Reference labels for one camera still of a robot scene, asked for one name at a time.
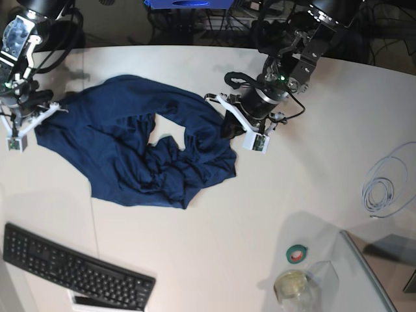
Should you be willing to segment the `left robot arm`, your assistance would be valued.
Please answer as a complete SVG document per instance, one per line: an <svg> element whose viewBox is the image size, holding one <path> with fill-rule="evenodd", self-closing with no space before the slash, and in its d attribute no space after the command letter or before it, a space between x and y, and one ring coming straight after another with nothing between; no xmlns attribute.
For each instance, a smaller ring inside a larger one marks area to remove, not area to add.
<svg viewBox="0 0 416 312"><path fill-rule="evenodd" d="M266 1L252 25L253 44L267 56L262 72L255 78L236 71L224 77L232 89L246 89L228 96L227 102L261 134L267 120L273 127L291 120L272 112L308 88L318 59L340 40L361 6L360 1L295 1L300 11L293 9L283 23L269 23L265 18L274 3Z"/></svg>

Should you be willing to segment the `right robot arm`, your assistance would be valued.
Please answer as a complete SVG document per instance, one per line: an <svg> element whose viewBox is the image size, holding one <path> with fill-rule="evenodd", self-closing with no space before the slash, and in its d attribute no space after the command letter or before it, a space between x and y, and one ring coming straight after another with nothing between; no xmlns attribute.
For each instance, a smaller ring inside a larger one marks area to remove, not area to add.
<svg viewBox="0 0 416 312"><path fill-rule="evenodd" d="M53 92L39 91L37 74L61 65L83 33L75 1L20 1L1 37L1 105L16 127L50 108Z"/></svg>

